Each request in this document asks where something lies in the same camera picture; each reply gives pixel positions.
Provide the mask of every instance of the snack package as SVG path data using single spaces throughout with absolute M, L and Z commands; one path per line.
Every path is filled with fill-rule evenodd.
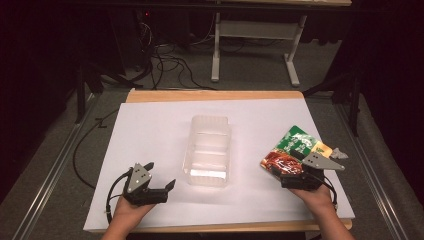
M 298 126 L 293 126 L 278 144 L 261 160 L 260 165 L 269 172 L 274 170 L 282 174 L 302 173 L 302 159 L 297 159 L 290 155 L 290 151 L 295 150 L 303 156 L 311 152 L 317 152 L 328 158 L 332 149 L 313 136 L 310 136 Z

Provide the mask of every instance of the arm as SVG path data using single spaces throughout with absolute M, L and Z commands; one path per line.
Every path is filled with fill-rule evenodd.
M 323 239 L 354 239 L 337 216 L 331 202 L 330 190 L 321 185 L 316 191 L 290 189 L 292 193 L 303 200 L 311 211 L 321 230 Z
M 143 217 L 154 206 L 155 205 L 134 206 L 122 196 L 119 197 L 112 221 L 103 235 L 102 240 L 125 240 L 130 231 L 140 223 Z

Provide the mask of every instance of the white desk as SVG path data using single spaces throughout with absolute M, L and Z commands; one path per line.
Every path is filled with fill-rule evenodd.
M 195 114 L 229 119 L 233 134 L 230 183 L 224 189 L 191 186 L 183 174 L 190 121 Z M 162 188 L 174 178 L 177 182 L 168 202 L 156 206 L 135 231 L 317 230 L 302 201 L 259 166 L 293 125 L 319 138 L 300 92 L 131 92 L 121 106 L 84 229 L 104 231 L 105 201 L 112 183 L 136 162 L 153 161 L 151 188 Z M 354 214 L 343 188 L 333 171 L 326 175 L 338 192 L 338 214 L 350 228 Z M 122 192 L 123 183 L 116 186 L 116 194 Z
M 225 2 L 249 2 L 249 3 L 277 3 L 277 4 L 298 4 L 298 5 L 318 5 L 318 6 L 350 6 L 350 0 L 222 0 Z M 271 22 L 251 22 L 251 21 L 228 21 L 221 20 L 221 14 L 215 16 L 215 47 L 212 60 L 213 82 L 219 81 L 220 65 L 220 37 L 245 37 L 262 39 L 286 39 L 291 41 L 289 53 L 283 53 L 283 59 L 289 73 L 292 86 L 300 85 L 293 58 L 305 27 L 306 15 L 301 16 L 297 23 L 271 23 Z

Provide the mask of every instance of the clear plastic container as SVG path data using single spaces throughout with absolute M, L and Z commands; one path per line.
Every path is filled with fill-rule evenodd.
M 194 116 L 183 164 L 188 183 L 225 187 L 229 179 L 230 142 L 227 117 Z

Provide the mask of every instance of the white paper sheet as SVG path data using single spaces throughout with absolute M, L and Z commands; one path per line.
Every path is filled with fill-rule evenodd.
M 226 188 L 192 186 L 183 174 L 191 119 L 198 114 L 228 117 L 232 140 Z M 84 230 L 107 228 L 108 191 L 136 162 L 155 163 L 150 188 L 163 188 L 177 180 L 168 202 L 157 205 L 139 228 L 312 219 L 303 202 L 282 189 L 259 164 L 293 125 L 320 139 L 303 99 L 122 104 Z M 354 218 L 337 175 L 326 171 L 326 176 L 337 190 L 339 216 Z M 122 192 L 125 180 L 114 194 Z M 111 201 L 112 211 L 115 203 L 116 198 Z

